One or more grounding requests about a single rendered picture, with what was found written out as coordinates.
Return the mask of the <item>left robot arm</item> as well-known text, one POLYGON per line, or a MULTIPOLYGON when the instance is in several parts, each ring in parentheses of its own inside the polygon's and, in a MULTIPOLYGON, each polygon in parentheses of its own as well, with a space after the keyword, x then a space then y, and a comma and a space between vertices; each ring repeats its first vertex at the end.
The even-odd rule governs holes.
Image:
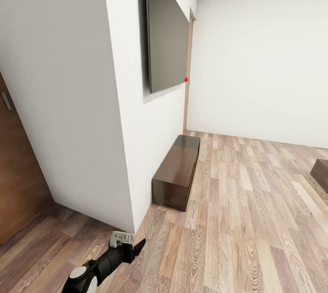
POLYGON ((96 293, 98 286, 123 262, 132 263, 146 243, 143 239, 134 247, 135 234, 113 231, 110 248, 97 260, 89 260, 68 277, 62 293, 96 293))

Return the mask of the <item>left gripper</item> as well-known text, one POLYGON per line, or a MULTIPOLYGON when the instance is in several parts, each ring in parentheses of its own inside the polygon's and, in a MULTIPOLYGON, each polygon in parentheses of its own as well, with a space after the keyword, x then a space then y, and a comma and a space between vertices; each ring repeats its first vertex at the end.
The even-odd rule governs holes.
POLYGON ((111 264, 111 273, 123 262, 132 263, 134 258, 139 255, 142 248, 146 243, 146 239, 143 239, 137 243, 134 247, 132 244, 122 243, 122 245, 116 248, 109 248, 103 256, 106 256, 111 264))

